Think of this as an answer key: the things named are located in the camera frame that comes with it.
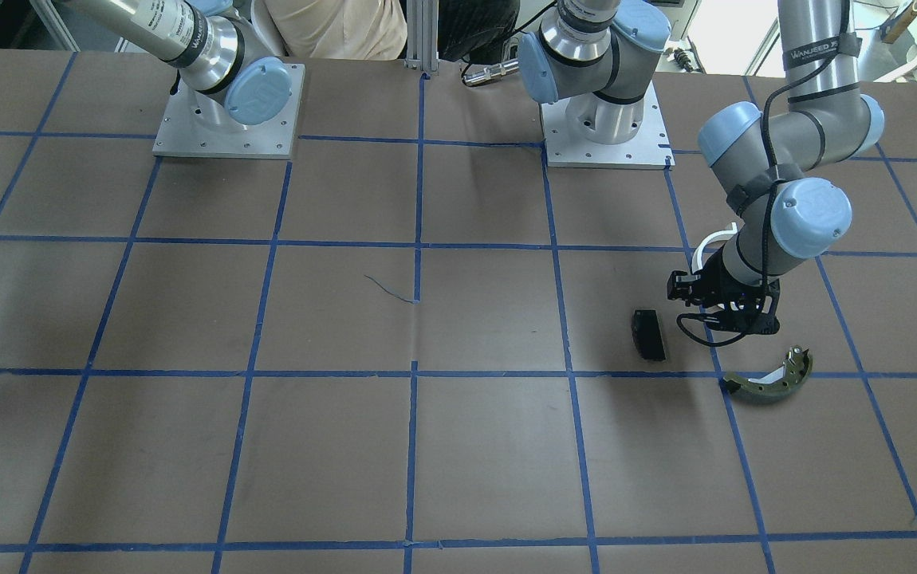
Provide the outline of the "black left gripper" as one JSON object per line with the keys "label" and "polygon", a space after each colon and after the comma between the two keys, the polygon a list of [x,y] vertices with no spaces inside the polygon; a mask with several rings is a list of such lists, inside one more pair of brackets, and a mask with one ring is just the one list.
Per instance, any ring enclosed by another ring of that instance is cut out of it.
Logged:
{"label": "black left gripper", "polygon": [[746,285],[730,276],[721,254],[714,254],[697,273],[673,271],[667,280],[667,298],[681,299],[689,305],[713,308],[724,305],[716,313],[682,313],[676,324],[685,335],[690,335],[683,324],[685,319],[703,322],[715,331],[744,334],[773,335],[780,329],[775,317],[780,282],[772,280],[767,285]]}

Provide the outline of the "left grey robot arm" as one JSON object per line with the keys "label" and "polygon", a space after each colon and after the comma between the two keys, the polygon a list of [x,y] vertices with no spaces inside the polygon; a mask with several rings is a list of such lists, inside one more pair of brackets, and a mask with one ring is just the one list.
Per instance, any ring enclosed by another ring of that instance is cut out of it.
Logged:
{"label": "left grey robot arm", "polygon": [[[736,342],[775,334],[780,276],[820,257],[852,225],[852,204],[811,171],[863,153],[885,128],[879,103],[857,81],[862,42],[848,1],[777,4],[787,83],[762,108],[743,101],[700,128],[698,146],[742,218],[742,228],[692,273],[675,271],[667,297],[702,306],[684,313]],[[520,39],[521,80],[540,104],[598,144],[630,140],[659,55],[667,16],[644,1],[560,1]]]}

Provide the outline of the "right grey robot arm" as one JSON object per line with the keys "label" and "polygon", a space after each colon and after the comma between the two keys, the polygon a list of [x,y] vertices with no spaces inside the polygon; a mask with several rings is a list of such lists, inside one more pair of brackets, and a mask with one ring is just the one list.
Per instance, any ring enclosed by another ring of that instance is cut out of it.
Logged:
{"label": "right grey robot arm", "polygon": [[76,10],[178,70],[237,123],[273,119],[291,95],[285,63],[232,1],[73,1]]}

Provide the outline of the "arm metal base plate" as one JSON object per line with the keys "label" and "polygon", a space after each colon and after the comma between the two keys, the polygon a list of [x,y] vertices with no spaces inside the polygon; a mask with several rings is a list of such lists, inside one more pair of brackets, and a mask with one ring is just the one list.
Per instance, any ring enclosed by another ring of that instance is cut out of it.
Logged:
{"label": "arm metal base plate", "polygon": [[540,105],[551,167],[663,170],[675,164],[655,87],[628,105],[592,93]]}
{"label": "arm metal base plate", "polygon": [[179,81],[178,92],[168,98],[152,153],[180,159],[292,159],[306,67],[288,63],[287,72],[287,105],[257,126],[236,123],[217,102]]}

